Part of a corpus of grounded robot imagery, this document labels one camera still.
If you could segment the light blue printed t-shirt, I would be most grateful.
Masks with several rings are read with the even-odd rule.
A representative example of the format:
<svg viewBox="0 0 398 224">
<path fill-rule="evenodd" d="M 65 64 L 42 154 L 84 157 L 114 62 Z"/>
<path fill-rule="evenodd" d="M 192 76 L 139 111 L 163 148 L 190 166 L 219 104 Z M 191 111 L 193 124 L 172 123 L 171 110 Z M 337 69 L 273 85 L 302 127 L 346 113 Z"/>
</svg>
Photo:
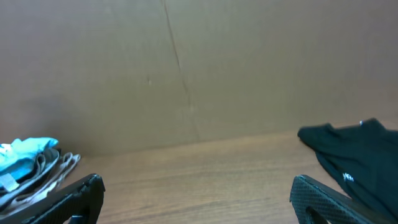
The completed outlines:
<svg viewBox="0 0 398 224">
<path fill-rule="evenodd" d="M 12 192 L 19 186 L 18 180 L 29 175 L 35 167 L 36 158 L 46 149 L 54 148 L 54 138 L 15 139 L 10 144 L 1 144 L 1 189 Z"/>
</svg>

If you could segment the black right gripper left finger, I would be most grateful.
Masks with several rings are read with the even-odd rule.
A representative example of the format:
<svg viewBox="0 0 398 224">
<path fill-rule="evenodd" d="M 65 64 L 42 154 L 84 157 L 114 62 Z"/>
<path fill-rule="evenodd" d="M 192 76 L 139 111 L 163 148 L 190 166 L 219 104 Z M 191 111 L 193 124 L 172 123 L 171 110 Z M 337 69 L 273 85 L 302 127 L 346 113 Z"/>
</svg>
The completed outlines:
<svg viewBox="0 0 398 224">
<path fill-rule="evenodd" d="M 90 174 L 1 220 L 1 224 L 96 224 L 104 202 L 102 177 Z"/>
</svg>

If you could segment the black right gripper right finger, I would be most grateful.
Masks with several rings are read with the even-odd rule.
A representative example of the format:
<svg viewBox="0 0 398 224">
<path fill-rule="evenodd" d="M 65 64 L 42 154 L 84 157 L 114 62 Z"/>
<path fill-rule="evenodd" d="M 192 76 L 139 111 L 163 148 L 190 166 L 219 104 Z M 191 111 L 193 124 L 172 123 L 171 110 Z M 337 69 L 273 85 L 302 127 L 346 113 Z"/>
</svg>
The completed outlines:
<svg viewBox="0 0 398 224">
<path fill-rule="evenodd" d="M 300 224 L 395 223 L 307 175 L 294 177 L 289 201 Z"/>
</svg>

